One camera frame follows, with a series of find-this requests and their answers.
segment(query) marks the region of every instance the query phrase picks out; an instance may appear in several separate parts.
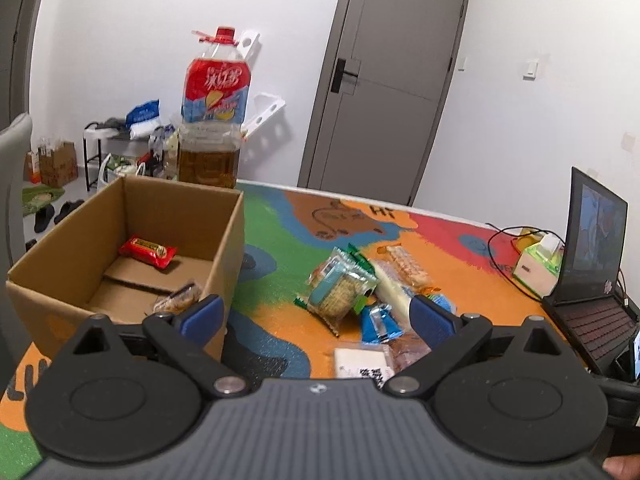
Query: red snack package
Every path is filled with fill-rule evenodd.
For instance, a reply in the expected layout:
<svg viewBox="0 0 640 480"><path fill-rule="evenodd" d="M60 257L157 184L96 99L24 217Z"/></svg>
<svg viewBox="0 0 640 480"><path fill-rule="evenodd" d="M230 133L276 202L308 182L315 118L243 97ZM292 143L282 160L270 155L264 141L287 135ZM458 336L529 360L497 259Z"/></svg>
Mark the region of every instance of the red snack package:
<svg viewBox="0 0 640 480"><path fill-rule="evenodd" d="M177 250L176 247L165 247L141 240L137 236L132 236L118 252L120 256L129 256L153 265L156 269L165 269L169 262L174 259Z"/></svg>

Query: floor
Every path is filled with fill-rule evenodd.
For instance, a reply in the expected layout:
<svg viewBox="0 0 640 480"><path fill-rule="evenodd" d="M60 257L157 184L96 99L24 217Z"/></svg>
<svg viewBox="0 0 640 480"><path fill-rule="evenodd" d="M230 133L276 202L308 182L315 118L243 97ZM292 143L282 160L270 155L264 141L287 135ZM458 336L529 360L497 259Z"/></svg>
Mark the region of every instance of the floor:
<svg viewBox="0 0 640 480"><path fill-rule="evenodd" d="M32 186L36 186L36 185L31 184L29 182L24 183L24 187L32 187ZM90 194L94 194L94 193L95 193L95 186L91 188ZM56 210L56 215L60 212L60 208L65 202L74 202L75 200L80 200L80 199L86 200L90 194L86 192L86 184L84 182L84 173L80 173L78 178L76 178L72 182L69 182L65 186L64 195L61 196L55 202L52 202L52 205ZM51 219L51 222L49 222L47 229L43 233L37 234L34 231L35 221L36 221L36 215L34 214L27 215L22 218L22 222L24 225L24 241L25 242L28 242L32 238L35 238L36 240L40 240L46 233L51 231L51 229L54 226L53 219Z"/></svg>

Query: blue gripper pad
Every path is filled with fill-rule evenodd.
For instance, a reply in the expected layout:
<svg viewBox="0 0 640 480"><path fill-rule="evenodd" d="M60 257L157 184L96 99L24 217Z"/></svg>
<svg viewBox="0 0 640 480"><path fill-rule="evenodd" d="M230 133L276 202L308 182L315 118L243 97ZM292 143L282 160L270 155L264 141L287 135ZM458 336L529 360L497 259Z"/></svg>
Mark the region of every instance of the blue gripper pad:
<svg viewBox="0 0 640 480"><path fill-rule="evenodd" d="M425 296L414 296L409 304L411 327L432 350L462 326L454 316Z"/></svg>
<svg viewBox="0 0 640 480"><path fill-rule="evenodd" d="M225 303L219 296L210 294L176 316L173 325L185 338L202 348L222 328L224 320Z"/></svg>

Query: door handle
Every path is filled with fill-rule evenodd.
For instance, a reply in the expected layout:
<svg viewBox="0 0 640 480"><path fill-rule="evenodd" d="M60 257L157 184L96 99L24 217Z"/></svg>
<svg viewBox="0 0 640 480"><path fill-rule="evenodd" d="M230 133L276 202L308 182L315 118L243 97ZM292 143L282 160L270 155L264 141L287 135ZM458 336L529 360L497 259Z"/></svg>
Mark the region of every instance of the door handle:
<svg viewBox="0 0 640 480"><path fill-rule="evenodd" d="M358 78L358 74L353 72L348 72L344 69L347 64L347 60L341 57L338 58L338 61L335 64L335 72L334 79L331 82L331 92L337 94L340 91L340 84L342 83L342 77L345 75L349 75L351 77Z"/></svg>

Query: human hand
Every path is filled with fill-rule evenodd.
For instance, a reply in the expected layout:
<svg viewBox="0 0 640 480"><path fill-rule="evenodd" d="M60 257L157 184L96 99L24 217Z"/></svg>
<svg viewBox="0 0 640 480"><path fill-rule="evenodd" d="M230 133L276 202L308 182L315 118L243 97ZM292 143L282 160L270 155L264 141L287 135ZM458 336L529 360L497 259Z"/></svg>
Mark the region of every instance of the human hand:
<svg viewBox="0 0 640 480"><path fill-rule="evenodd" d="M602 467L615 480L640 480L640 455L612 456Z"/></svg>

